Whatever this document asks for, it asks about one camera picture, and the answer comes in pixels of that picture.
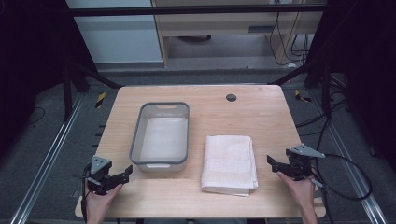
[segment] folded white towel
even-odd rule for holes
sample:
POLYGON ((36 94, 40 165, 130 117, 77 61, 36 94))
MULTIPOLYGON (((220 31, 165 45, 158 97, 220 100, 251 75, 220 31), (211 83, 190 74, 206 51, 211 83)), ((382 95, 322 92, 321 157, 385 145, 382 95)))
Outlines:
POLYGON ((252 140, 249 136, 207 136, 202 189, 248 196, 258 185, 252 140))

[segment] white cabinet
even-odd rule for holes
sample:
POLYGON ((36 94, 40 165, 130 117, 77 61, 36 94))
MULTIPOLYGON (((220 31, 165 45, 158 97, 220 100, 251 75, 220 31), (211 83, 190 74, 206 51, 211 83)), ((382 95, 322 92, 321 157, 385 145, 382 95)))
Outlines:
MULTIPOLYGON (((149 0, 66 0, 70 8, 151 7, 149 0)), ((98 69, 163 63, 154 17, 75 17, 98 69)))
MULTIPOLYGON (((268 5, 273 0, 151 0, 155 7, 268 5)), ((326 3, 327 0, 284 0, 283 3, 326 3)), ((280 63, 288 62, 289 52, 296 34, 314 34, 321 12, 263 12, 159 15, 157 26, 163 43, 171 36, 189 35, 267 35, 274 56, 280 63)), ((163 48, 166 64, 167 48, 163 48)))

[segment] rectangular container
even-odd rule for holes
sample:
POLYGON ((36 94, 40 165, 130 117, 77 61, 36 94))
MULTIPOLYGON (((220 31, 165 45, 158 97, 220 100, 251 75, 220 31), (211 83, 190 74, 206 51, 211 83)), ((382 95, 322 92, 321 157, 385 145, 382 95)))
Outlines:
POLYGON ((144 172, 179 172, 186 166, 189 106, 181 102, 144 104, 134 130, 130 159, 144 172))

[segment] robotic arm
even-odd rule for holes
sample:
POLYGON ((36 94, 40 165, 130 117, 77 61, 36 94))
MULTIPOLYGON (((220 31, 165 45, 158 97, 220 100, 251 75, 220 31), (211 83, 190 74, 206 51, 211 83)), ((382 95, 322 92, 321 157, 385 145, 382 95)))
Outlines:
POLYGON ((325 155, 319 153, 311 147, 301 144, 297 147, 286 149, 286 156, 289 158, 289 164, 275 161, 267 155, 267 162, 272 166, 274 173, 280 171, 291 177, 294 181, 305 179, 312 175, 311 158, 325 158, 325 155))
POLYGON ((84 168, 84 177, 82 178, 82 200, 81 211, 87 222, 87 195, 85 194, 85 179, 87 179, 87 186, 89 192, 99 195, 106 195, 108 191, 114 189, 118 184, 126 184, 129 182, 129 175, 132 173, 132 165, 125 169, 124 173, 118 175, 109 175, 108 172, 112 166, 112 161, 100 158, 97 156, 92 157, 90 162, 84 168))

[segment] floor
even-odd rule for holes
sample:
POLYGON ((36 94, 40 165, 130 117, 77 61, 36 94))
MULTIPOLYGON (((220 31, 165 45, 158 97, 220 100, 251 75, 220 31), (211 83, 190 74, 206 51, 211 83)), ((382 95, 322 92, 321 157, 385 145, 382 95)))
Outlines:
MULTIPOLYGON (((296 41, 295 49, 303 47, 304 39, 296 41)), ((169 53, 169 64, 165 68, 136 69, 129 73, 103 73, 104 76, 125 85, 160 84, 219 84, 219 83, 266 83, 286 75, 293 67, 301 65, 301 57, 296 61, 279 65, 272 57, 265 36, 212 36, 208 41, 199 38, 174 38, 169 53)), ((62 86, 55 86, 37 96, 34 114, 27 123, 19 140, 14 144, 13 153, 7 164, 0 170, 0 223, 9 223, 13 214, 23 204, 23 199, 31 199, 32 207, 26 208, 27 223, 82 223, 74 216, 79 191, 81 168, 90 160, 100 142, 101 133, 111 111, 117 90, 111 90, 93 79, 85 94, 75 93, 79 102, 79 112, 66 129, 67 137, 60 140, 59 150, 53 155, 56 160, 48 164, 40 188, 32 192, 31 184, 42 170, 43 161, 53 148, 53 140, 64 128, 64 106, 62 86), (106 92, 101 108, 95 108, 97 97, 106 92)), ((320 90, 306 90, 302 85, 304 74, 282 86, 290 112, 296 124, 321 114, 320 90), (299 90, 306 100, 296 99, 299 90)), ((344 100, 342 94, 335 94, 332 104, 344 100)), ((324 119, 298 129, 302 142, 317 146, 318 132, 323 128, 324 119)), ((359 125, 348 111, 347 104, 340 104, 332 113, 332 123, 323 134, 318 148, 325 153, 340 154, 360 164, 373 183, 373 196, 363 202, 345 200, 331 194, 330 210, 335 223, 396 223, 396 207, 393 190, 396 188, 396 175, 387 162, 370 155, 369 146, 359 129, 359 125)), ((324 161, 320 164, 329 185, 347 195, 356 191, 366 191, 364 180, 359 177, 347 162, 324 161)), ((133 220, 121 220, 130 223, 133 220)), ((299 218, 270 219, 268 223, 301 223, 299 218)), ((329 216, 319 219, 320 223, 330 223, 329 216)))

